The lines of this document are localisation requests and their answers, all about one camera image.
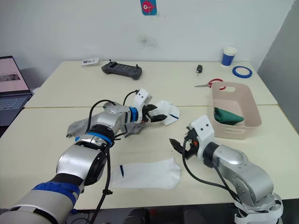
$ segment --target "black remote controller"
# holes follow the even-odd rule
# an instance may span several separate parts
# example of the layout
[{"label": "black remote controller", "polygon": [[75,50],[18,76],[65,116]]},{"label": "black remote controller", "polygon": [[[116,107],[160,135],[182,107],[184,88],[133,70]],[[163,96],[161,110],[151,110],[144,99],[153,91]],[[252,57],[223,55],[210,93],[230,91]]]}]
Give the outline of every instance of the black remote controller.
[{"label": "black remote controller", "polygon": [[117,62],[110,62],[105,64],[102,67],[102,71],[106,74],[116,74],[121,76],[131,77],[134,80],[139,79],[142,69],[138,66],[138,64],[134,66],[125,65],[125,64],[118,64]]}]

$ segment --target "red scissors handle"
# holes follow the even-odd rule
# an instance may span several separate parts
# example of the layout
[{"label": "red scissors handle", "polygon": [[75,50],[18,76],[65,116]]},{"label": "red scissors handle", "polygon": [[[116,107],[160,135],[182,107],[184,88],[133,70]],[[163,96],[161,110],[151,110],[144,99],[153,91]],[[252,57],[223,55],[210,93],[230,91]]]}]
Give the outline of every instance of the red scissors handle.
[{"label": "red scissors handle", "polygon": [[212,79],[210,82],[209,82],[209,87],[211,88],[212,87],[212,84],[213,82],[215,81],[219,81],[219,82],[223,82],[223,80],[221,78],[215,78],[215,79]]}]

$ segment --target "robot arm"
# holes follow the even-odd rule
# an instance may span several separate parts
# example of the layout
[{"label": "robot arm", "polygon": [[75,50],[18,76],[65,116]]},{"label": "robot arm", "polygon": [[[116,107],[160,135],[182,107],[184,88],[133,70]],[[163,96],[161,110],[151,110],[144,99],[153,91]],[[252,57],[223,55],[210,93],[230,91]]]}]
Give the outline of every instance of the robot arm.
[{"label": "robot arm", "polygon": [[[60,157],[56,176],[35,186],[8,212],[0,216],[2,224],[62,224],[73,209],[84,187],[96,183],[102,176],[109,148],[119,130],[126,131],[128,123],[148,121],[148,111],[156,109],[148,103],[151,95],[141,89],[134,107],[106,103],[95,125],[82,135]],[[158,115],[151,121],[165,119]],[[108,189],[104,194],[111,194]]]},{"label": "robot arm", "polygon": [[237,149],[214,143],[214,130],[207,116],[193,121],[188,127],[185,141],[190,140],[190,150],[176,140],[170,139],[172,146],[186,159],[193,155],[203,160],[208,167],[215,168],[235,187],[235,205],[239,215],[235,222],[276,224],[283,212],[280,197],[273,193],[273,182],[259,166],[251,163],[247,156]]}]

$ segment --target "laptop screen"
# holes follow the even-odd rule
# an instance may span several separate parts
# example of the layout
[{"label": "laptop screen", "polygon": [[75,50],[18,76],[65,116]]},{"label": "laptop screen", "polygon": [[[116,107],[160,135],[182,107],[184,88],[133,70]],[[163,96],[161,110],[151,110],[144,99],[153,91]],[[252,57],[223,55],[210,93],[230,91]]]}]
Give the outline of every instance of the laptop screen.
[{"label": "laptop screen", "polygon": [[14,62],[13,57],[0,57],[0,94],[22,92],[30,93],[30,90]]}]

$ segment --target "laptop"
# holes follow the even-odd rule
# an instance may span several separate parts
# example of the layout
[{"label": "laptop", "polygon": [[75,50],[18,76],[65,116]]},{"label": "laptop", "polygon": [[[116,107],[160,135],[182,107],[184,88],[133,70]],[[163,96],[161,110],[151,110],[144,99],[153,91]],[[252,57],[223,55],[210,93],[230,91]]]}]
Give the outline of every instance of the laptop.
[{"label": "laptop", "polygon": [[9,126],[31,97],[14,58],[0,57],[0,126]]}]

